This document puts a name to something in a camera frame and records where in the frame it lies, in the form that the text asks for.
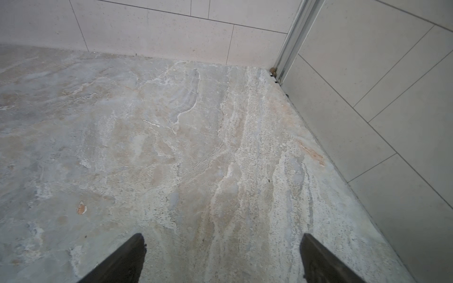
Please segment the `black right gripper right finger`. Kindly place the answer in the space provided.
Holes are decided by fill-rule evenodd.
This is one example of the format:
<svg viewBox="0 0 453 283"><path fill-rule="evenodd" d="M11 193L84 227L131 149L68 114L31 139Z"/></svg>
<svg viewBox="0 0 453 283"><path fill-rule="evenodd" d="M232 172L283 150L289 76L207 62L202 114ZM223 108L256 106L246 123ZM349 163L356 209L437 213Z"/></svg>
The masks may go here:
<svg viewBox="0 0 453 283"><path fill-rule="evenodd" d="M303 235L300 254L308 283L365 283L310 233Z"/></svg>

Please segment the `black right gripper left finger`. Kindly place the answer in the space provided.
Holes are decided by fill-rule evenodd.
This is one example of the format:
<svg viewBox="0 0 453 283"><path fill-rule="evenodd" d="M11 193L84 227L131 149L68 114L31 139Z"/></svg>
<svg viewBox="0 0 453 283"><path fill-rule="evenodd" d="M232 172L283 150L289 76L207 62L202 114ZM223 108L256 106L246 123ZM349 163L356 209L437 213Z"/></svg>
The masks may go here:
<svg viewBox="0 0 453 283"><path fill-rule="evenodd" d="M136 233L79 283L138 283L146 252L143 235Z"/></svg>

